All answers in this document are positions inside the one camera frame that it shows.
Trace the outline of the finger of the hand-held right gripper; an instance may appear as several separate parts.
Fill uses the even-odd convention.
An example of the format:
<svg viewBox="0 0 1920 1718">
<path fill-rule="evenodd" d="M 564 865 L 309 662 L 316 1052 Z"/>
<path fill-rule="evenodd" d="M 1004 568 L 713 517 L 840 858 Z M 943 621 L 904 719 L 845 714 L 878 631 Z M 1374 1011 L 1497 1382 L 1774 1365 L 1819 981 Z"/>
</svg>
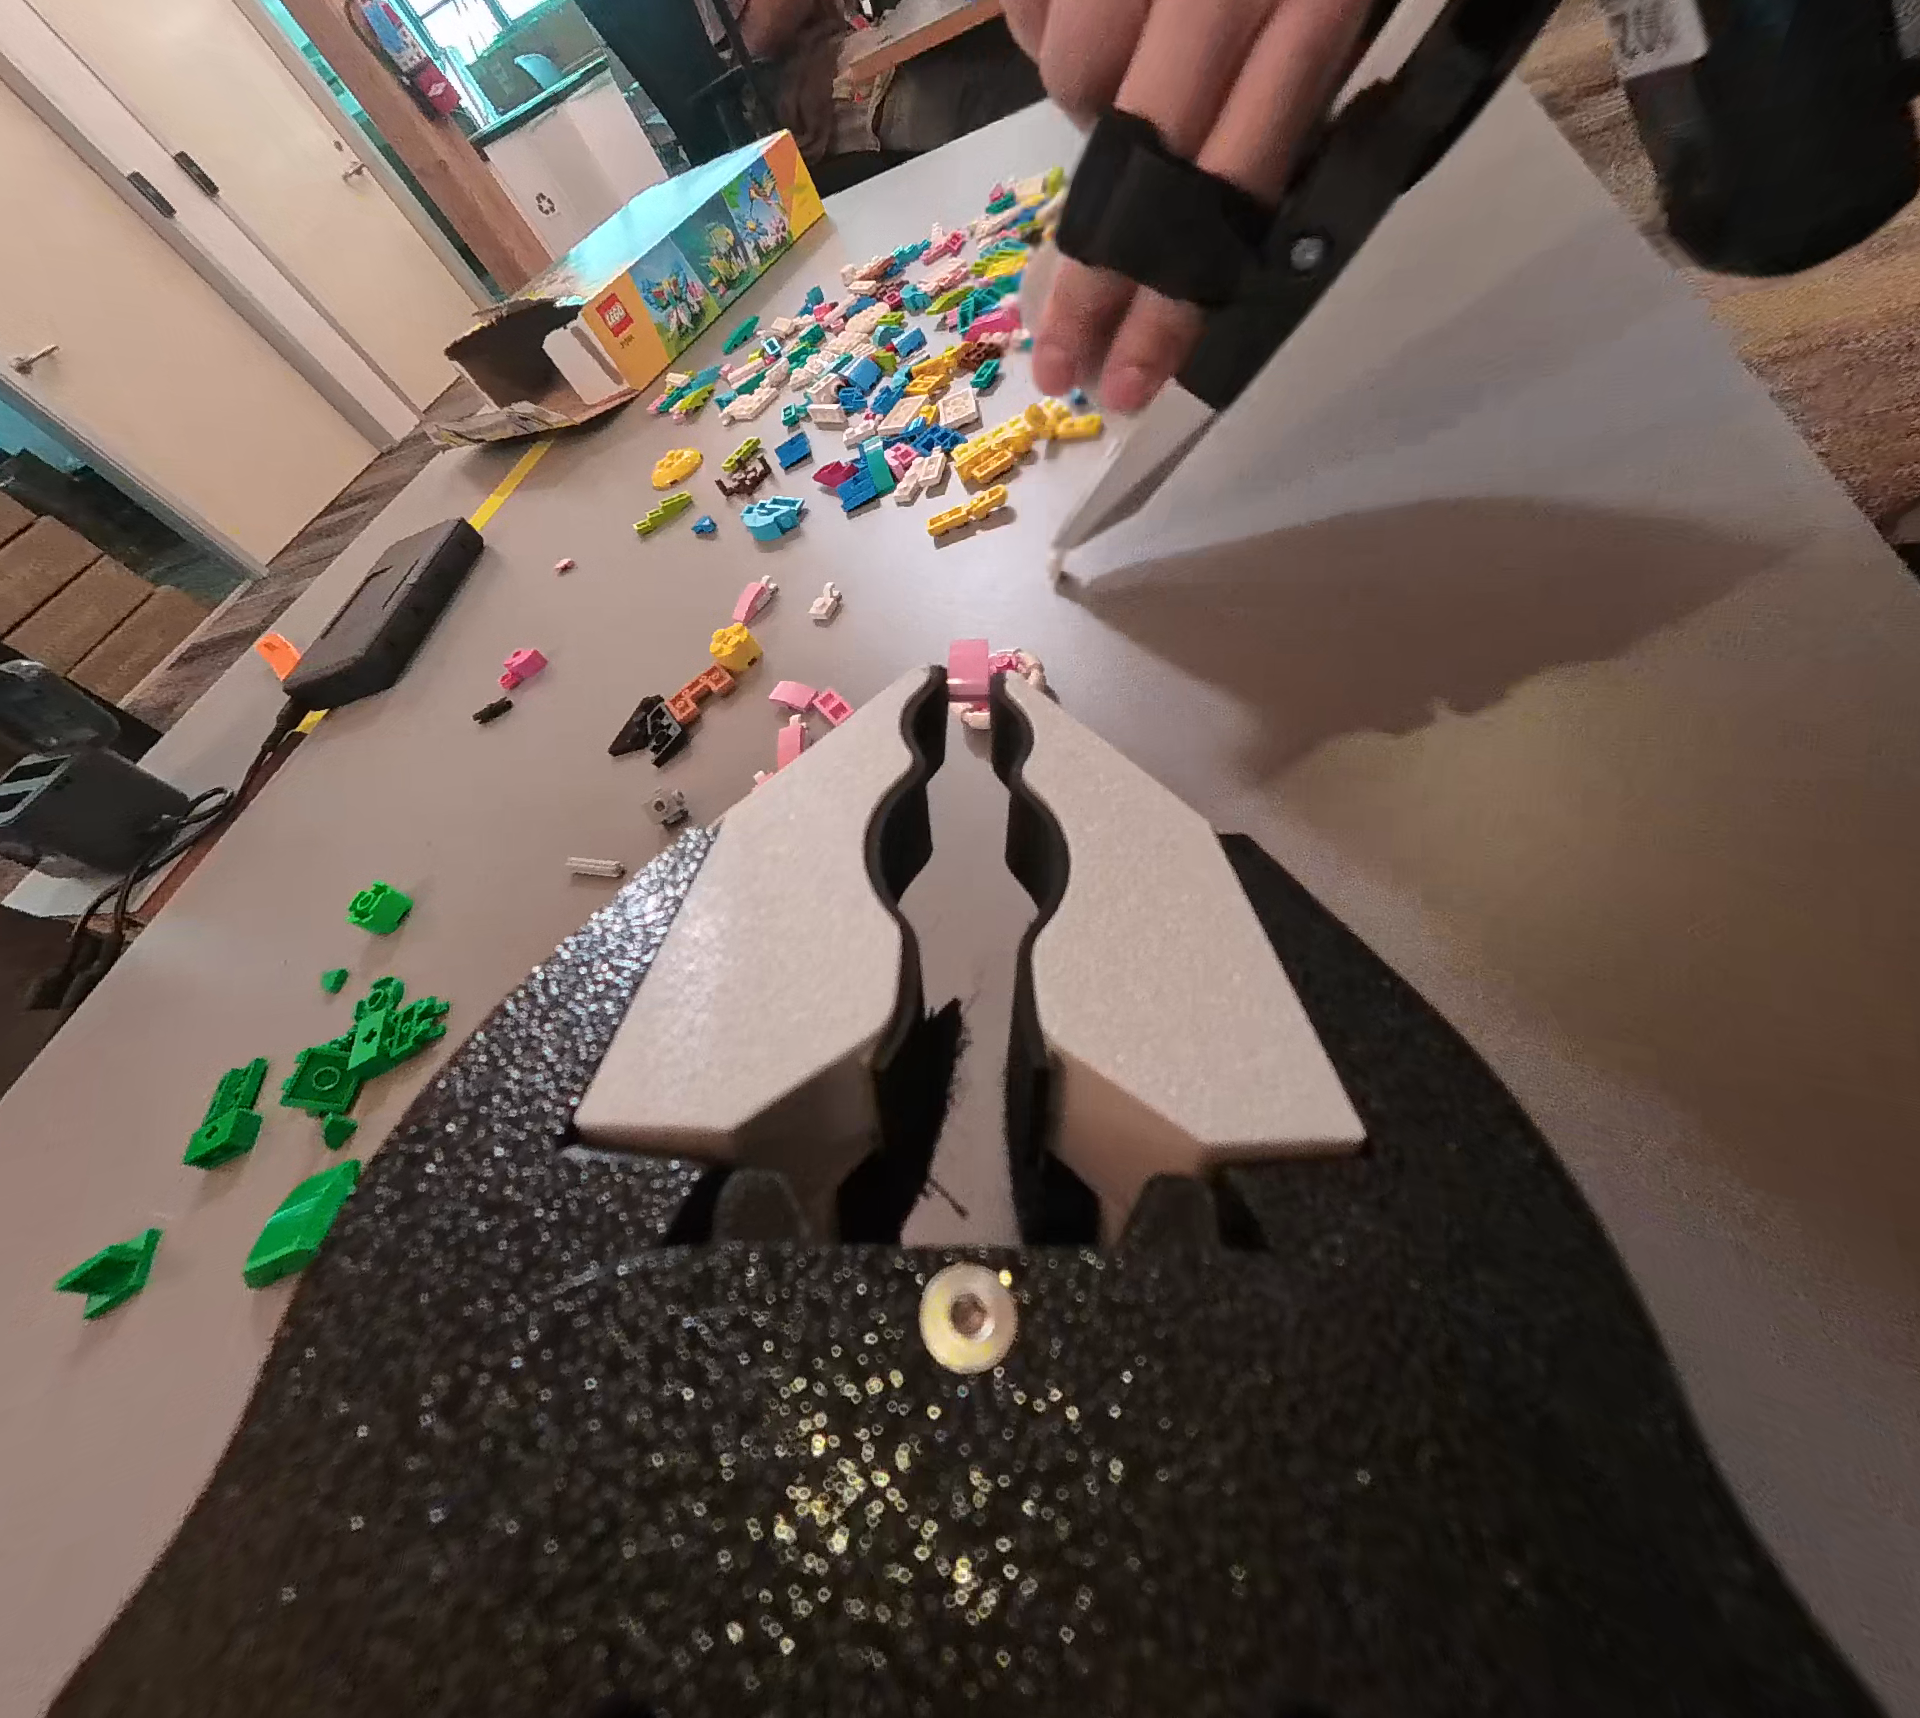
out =
<svg viewBox="0 0 1920 1718">
<path fill-rule="evenodd" d="M 1400 0 L 1334 99 L 1334 114 L 1340 117 L 1360 94 L 1405 73 L 1452 3 Z M 1219 419 L 1217 410 L 1171 387 L 1137 430 L 1116 439 L 1102 460 L 1102 474 L 1053 535 L 1051 584 L 1062 586 L 1074 579 L 1069 571 L 1072 555 L 1132 520 L 1211 436 Z"/>
</svg>

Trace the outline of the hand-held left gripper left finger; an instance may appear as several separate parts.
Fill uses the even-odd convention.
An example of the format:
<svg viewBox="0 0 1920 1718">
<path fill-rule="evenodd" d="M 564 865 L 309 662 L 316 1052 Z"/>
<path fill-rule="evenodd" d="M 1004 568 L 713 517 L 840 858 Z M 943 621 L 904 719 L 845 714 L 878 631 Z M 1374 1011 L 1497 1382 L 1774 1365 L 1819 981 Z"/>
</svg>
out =
<svg viewBox="0 0 1920 1718">
<path fill-rule="evenodd" d="M 781 1178 L 894 1245 L 948 1116 L 948 1006 L 901 911 L 932 858 L 948 673 L 921 667 L 721 820 L 574 1112 L 593 1151 Z"/>
</svg>

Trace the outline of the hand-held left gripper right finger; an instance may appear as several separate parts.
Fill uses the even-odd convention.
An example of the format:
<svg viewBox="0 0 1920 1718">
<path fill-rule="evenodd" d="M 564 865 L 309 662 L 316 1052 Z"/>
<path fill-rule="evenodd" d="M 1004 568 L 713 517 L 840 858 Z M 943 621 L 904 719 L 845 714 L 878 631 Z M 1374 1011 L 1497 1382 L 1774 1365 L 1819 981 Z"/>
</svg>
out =
<svg viewBox="0 0 1920 1718">
<path fill-rule="evenodd" d="M 994 687 L 1017 956 L 1020 1240 L 1119 1240 L 1158 1178 L 1344 1160 L 1352 1104 L 1212 822 L 1027 685 Z"/>
</svg>

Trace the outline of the white pink brick flower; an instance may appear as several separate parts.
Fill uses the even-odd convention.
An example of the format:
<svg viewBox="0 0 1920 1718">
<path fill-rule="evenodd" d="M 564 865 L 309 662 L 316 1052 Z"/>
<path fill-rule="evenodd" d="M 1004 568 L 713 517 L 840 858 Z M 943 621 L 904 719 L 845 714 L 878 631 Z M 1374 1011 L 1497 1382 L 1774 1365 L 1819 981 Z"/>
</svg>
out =
<svg viewBox="0 0 1920 1718">
<path fill-rule="evenodd" d="M 992 687 L 986 706 L 979 709 L 956 709 L 948 704 L 952 719 L 968 733 L 986 737 L 994 724 L 994 697 L 997 687 L 1007 681 L 1007 689 L 1017 689 L 1020 685 L 1051 697 L 1044 662 L 1030 650 L 1020 647 L 1008 649 L 991 649 L 992 653 Z"/>
</svg>

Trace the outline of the grey desk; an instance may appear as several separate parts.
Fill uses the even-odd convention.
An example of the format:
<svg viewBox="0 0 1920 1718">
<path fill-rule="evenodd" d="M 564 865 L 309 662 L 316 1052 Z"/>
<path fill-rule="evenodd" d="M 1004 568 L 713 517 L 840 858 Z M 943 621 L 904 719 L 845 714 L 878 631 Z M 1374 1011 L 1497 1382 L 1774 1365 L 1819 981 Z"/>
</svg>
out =
<svg viewBox="0 0 1920 1718">
<path fill-rule="evenodd" d="M 1116 439 L 771 548 L 637 538 L 672 439 L 561 442 L 5 1097 L 5 1714 L 1916 1714 L 1916 581 L 1535 102 L 1062 584 Z M 950 709 L 903 1239 L 578 1143 L 773 687 L 975 638 L 1212 825 L 1358 1154 L 1023 1240 L 1037 908 Z M 281 1083 L 385 977 L 445 1038 L 326 1152 Z"/>
</svg>

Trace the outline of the wooden far desk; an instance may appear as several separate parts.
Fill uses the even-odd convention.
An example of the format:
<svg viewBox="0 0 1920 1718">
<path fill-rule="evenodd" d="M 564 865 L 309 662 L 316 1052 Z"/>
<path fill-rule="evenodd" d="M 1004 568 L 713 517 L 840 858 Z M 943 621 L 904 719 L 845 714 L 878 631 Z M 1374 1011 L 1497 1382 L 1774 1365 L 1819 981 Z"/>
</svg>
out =
<svg viewBox="0 0 1920 1718">
<path fill-rule="evenodd" d="M 927 52 L 999 21 L 999 0 L 901 0 L 843 41 L 833 89 L 852 96 Z"/>
</svg>

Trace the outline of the pile of colourful bricks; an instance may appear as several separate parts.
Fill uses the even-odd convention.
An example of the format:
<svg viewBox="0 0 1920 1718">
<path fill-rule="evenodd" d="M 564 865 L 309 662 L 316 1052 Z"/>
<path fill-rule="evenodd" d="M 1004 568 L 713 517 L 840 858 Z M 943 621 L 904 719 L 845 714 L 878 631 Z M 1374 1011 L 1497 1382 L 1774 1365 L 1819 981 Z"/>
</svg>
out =
<svg viewBox="0 0 1920 1718">
<path fill-rule="evenodd" d="M 1066 196 L 1062 166 L 992 184 L 971 223 L 843 266 L 838 294 L 815 289 L 792 314 L 743 320 L 723 362 L 670 372 L 648 412 L 741 428 L 718 474 L 768 458 L 775 482 L 757 501 L 811 467 L 845 517 L 923 507 L 936 546 L 1010 518 L 1030 462 L 1104 436 L 1081 389 L 1012 396 L 1034 347 L 1030 268 Z"/>
</svg>

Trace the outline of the group of green bricks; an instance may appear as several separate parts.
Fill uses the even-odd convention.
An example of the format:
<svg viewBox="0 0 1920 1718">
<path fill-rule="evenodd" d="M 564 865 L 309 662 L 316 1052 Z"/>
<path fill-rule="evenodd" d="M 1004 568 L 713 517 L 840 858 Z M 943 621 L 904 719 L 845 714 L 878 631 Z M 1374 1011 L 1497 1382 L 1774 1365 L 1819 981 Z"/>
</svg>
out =
<svg viewBox="0 0 1920 1718">
<path fill-rule="evenodd" d="M 343 1034 L 300 1048 L 281 1083 L 279 1106 L 312 1123 L 326 1152 L 343 1151 L 359 1135 L 365 1093 L 437 1046 L 450 1013 L 450 1000 L 411 996 L 400 977 L 379 977 L 354 1000 Z M 251 1058 L 221 1075 L 181 1154 L 186 1171 L 213 1174 L 253 1157 L 267 1127 L 262 1100 L 270 1072 L 269 1058 Z M 253 1239 L 245 1286 L 269 1291 L 302 1274 L 324 1248 L 362 1171 L 351 1157 L 300 1178 Z M 84 1323 L 102 1320 L 146 1289 L 162 1239 L 159 1227 L 148 1227 L 111 1243 L 63 1272 L 54 1289 L 82 1300 Z"/>
</svg>

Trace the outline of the colourful toy brick box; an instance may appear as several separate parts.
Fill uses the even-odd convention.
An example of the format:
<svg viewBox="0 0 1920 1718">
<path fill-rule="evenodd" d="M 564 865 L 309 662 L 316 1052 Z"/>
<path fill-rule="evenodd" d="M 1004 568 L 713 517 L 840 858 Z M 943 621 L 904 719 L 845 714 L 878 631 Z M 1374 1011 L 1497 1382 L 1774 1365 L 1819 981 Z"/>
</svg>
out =
<svg viewBox="0 0 1920 1718">
<path fill-rule="evenodd" d="M 822 218 L 791 130 L 647 189 L 446 349 L 485 403 L 428 439 L 491 448 L 624 409 Z"/>
</svg>

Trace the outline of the black power adapter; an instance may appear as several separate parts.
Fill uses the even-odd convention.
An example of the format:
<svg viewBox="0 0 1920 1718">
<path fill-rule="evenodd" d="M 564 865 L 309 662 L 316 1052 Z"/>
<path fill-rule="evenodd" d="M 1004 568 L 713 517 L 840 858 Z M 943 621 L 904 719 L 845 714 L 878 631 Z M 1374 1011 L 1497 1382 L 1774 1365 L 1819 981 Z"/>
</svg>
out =
<svg viewBox="0 0 1920 1718">
<path fill-rule="evenodd" d="M 482 553 L 463 518 L 392 543 L 282 681 L 288 706 L 331 712 L 390 693 Z"/>
</svg>

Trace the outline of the yellow tape strip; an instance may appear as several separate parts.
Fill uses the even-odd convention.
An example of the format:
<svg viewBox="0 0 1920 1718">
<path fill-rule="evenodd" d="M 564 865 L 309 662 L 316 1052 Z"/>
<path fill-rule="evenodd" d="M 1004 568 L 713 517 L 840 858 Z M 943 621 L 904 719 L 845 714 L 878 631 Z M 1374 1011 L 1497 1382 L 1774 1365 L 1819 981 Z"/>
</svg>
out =
<svg viewBox="0 0 1920 1718">
<path fill-rule="evenodd" d="M 501 517 L 509 501 L 521 491 L 529 477 L 539 469 L 539 465 L 553 450 L 553 439 L 544 436 L 527 444 L 522 454 L 507 469 L 501 480 L 492 491 L 475 507 L 469 515 L 466 525 L 475 535 L 487 535 L 491 525 Z"/>
</svg>

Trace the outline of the white recycling bin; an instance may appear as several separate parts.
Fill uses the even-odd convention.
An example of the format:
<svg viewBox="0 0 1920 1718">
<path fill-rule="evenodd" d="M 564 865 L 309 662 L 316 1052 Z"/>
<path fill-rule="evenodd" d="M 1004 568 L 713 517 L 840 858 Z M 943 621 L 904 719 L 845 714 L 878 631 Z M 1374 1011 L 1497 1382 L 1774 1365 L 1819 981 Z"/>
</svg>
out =
<svg viewBox="0 0 1920 1718">
<path fill-rule="evenodd" d="M 553 262 L 670 176 L 607 59 L 485 126 L 472 147 Z"/>
</svg>

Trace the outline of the dark office chair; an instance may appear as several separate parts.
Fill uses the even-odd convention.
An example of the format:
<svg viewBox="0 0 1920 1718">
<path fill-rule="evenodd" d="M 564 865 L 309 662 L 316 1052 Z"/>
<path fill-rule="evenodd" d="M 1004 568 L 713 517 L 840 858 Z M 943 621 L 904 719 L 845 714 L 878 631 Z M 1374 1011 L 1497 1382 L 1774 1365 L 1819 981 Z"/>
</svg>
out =
<svg viewBox="0 0 1920 1718">
<path fill-rule="evenodd" d="M 637 80 L 692 166 L 750 147 L 750 79 L 724 59 L 699 0 L 572 0 Z"/>
</svg>

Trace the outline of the black device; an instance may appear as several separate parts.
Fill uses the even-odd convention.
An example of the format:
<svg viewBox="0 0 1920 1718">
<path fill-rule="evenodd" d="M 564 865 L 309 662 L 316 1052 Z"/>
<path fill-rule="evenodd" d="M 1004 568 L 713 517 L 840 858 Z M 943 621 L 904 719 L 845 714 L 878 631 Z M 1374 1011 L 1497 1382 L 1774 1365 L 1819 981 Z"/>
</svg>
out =
<svg viewBox="0 0 1920 1718">
<path fill-rule="evenodd" d="M 193 817 L 188 794 L 119 751 L 109 706 L 37 660 L 3 664 L 3 856 L 56 876 L 125 875 Z"/>
</svg>

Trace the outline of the white door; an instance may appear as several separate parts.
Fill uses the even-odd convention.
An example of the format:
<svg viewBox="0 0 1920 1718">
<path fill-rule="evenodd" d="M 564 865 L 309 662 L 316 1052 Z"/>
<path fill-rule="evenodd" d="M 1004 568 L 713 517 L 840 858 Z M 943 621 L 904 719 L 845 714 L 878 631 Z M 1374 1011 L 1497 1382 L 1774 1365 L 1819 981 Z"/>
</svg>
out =
<svg viewBox="0 0 1920 1718">
<path fill-rule="evenodd" d="M 261 572 L 421 409 L 33 0 L 3 0 L 5 399 Z"/>
<path fill-rule="evenodd" d="M 229 213 L 349 320 L 408 296 L 449 328 L 485 291 L 262 0 L 26 0 Z"/>
</svg>

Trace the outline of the red fire extinguisher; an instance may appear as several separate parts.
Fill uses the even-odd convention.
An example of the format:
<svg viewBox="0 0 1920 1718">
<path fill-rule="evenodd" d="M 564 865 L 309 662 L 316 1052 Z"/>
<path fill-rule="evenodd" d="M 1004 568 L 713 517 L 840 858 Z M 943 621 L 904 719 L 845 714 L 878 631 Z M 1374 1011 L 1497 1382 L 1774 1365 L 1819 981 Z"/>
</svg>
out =
<svg viewBox="0 0 1920 1718">
<path fill-rule="evenodd" d="M 423 49 L 415 30 L 389 0 L 343 0 L 351 28 L 406 94 L 432 120 L 453 120 L 463 108 L 454 82 Z"/>
</svg>

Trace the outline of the glass partition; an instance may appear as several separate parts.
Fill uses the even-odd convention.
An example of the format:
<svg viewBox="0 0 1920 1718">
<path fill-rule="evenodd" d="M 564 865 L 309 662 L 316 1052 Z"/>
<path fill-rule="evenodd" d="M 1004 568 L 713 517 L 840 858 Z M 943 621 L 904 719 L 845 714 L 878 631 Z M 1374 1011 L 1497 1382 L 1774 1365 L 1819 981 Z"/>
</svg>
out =
<svg viewBox="0 0 1920 1718">
<path fill-rule="evenodd" d="M 204 526 L 109 457 L 25 387 L 3 387 L 3 491 L 33 517 L 54 517 L 125 571 L 222 603 L 269 567 Z"/>
</svg>

